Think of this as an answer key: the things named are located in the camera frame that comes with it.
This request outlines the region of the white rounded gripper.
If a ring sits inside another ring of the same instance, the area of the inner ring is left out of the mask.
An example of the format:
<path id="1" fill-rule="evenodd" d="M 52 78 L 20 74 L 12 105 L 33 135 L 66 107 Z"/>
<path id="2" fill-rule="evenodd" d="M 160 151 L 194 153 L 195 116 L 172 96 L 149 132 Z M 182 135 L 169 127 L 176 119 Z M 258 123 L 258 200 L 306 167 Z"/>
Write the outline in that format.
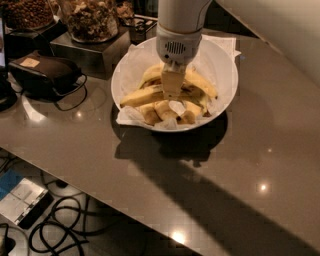
<path id="1" fill-rule="evenodd" d="M 166 65 L 161 74 L 162 90 L 166 99 L 177 99 L 181 92 L 188 64 L 195 58 L 202 28 L 196 23 L 167 27 L 157 25 L 156 49 L 161 61 Z"/>

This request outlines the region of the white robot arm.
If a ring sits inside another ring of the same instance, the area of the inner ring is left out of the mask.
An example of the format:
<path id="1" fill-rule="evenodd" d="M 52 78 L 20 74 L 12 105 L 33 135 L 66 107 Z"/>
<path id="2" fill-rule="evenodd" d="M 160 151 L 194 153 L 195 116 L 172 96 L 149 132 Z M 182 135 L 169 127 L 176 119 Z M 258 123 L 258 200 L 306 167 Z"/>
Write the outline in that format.
<path id="1" fill-rule="evenodd" d="M 320 84 L 320 0 L 158 0 L 156 48 L 165 63 L 166 98 L 180 95 L 212 1 Z"/>

